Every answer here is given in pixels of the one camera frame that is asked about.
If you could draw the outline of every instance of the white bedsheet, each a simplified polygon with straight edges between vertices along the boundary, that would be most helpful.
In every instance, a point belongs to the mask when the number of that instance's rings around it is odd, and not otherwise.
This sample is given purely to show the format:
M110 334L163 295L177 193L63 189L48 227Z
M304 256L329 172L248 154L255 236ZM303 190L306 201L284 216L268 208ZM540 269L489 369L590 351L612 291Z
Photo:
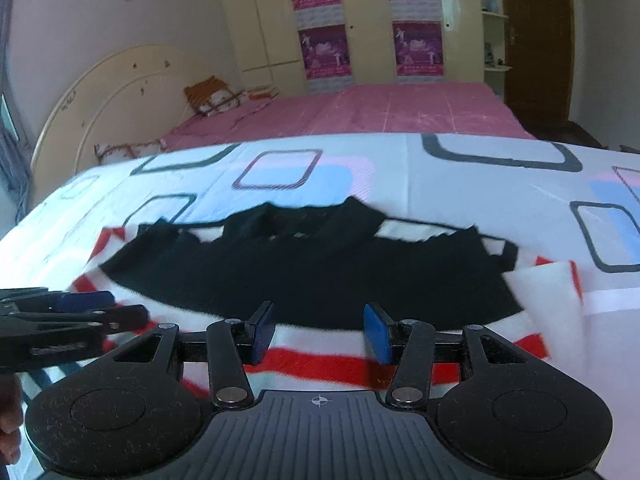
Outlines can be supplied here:
M355 195L389 216L477 225L531 254L577 263L587 367L614 436L600 463L635 478L640 328L640 156L534 140L418 134L292 137L93 168L0 242L0 288L67 288L105 226L211 222L263 202L331 205ZM12 474L24 478L26 467Z

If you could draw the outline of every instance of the shelf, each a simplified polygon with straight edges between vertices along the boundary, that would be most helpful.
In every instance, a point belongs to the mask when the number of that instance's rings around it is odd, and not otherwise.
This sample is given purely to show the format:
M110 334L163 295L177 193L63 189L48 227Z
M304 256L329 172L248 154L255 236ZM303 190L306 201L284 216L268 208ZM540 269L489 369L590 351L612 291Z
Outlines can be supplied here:
M485 72L508 72L509 70L511 70L511 67L506 65L484 66Z
M482 14L485 16L491 16L492 18L500 18L502 20L508 20L509 17L505 14L497 14L496 12L488 12L487 10L483 10Z

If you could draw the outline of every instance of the wooden headboard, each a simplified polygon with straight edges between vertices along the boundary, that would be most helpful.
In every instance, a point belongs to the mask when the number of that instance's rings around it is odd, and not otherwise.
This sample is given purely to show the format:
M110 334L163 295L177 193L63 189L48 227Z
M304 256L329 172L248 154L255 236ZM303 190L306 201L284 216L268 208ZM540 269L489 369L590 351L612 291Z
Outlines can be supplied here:
M31 159L30 209L70 177L97 165L94 144L147 142L193 115L185 86L211 76L206 63L168 45L113 54L64 94Z

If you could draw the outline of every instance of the pink bedsheet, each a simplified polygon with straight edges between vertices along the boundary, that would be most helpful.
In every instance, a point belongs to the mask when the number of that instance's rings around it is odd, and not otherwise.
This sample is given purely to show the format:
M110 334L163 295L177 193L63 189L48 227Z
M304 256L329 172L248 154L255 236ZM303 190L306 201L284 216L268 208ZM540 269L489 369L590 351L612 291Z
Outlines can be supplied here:
M360 85L335 94L249 102L196 116L165 135L169 150L346 133L458 133L533 139L483 83Z

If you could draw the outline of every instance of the pillow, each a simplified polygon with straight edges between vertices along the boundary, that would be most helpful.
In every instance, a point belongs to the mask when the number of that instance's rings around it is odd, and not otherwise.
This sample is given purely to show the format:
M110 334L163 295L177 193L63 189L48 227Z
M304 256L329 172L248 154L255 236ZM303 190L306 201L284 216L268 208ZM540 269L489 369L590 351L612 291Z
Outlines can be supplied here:
M163 139L138 144L96 144L94 150L98 165L106 166L141 156L159 155L166 151L166 144Z
M246 101L244 92L233 92L215 76L184 89L187 101L196 113L210 116L239 107Z

